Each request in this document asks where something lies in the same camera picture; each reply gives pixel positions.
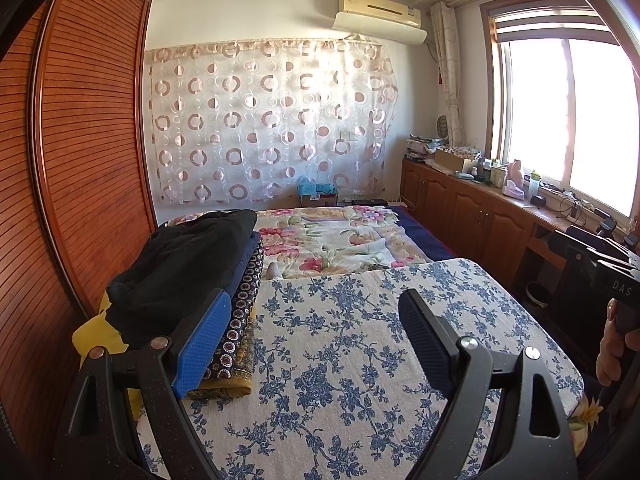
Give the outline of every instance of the floral bedsheet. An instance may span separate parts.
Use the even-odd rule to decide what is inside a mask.
[[[567,414],[582,379],[558,345],[477,264],[446,260],[339,276],[263,282],[254,381],[239,399],[184,406],[223,478],[401,480],[446,405],[426,381],[398,319],[416,288],[460,334],[493,350],[538,348]],[[491,390],[461,478],[476,473],[497,410]],[[168,478],[146,415],[138,424],[153,472]]]
[[[260,211],[255,229],[262,235],[265,269],[275,262],[283,278],[431,261],[398,225],[396,213],[382,206]]]

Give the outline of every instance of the bottle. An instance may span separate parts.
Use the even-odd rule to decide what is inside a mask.
[[[531,179],[529,180],[529,189],[527,190],[527,198],[531,202],[531,197],[538,194],[540,188],[540,174],[536,170],[531,171]]]

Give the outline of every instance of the roller blind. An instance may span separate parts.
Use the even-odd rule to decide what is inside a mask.
[[[584,0],[546,0],[489,12],[499,43],[558,38],[618,44],[609,27]]]

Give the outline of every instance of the box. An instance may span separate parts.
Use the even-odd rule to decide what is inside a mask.
[[[318,200],[313,200],[311,195],[300,195],[300,207],[328,207],[338,204],[338,195],[333,194],[320,194],[315,195]]]
[[[438,148],[435,163],[451,171],[471,173],[471,168],[476,165],[479,153],[473,148]]]

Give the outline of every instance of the blue floral tablecloth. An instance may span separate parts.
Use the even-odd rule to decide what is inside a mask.
[[[567,415],[577,406],[582,379],[571,361],[468,260],[263,282],[254,392],[184,401],[224,478],[405,478],[446,405],[426,381],[399,322],[398,297],[406,288],[416,288],[460,335],[473,335],[489,349],[537,347]],[[491,390],[460,478],[480,467],[498,398]],[[145,415],[138,433],[152,471],[168,478]]]

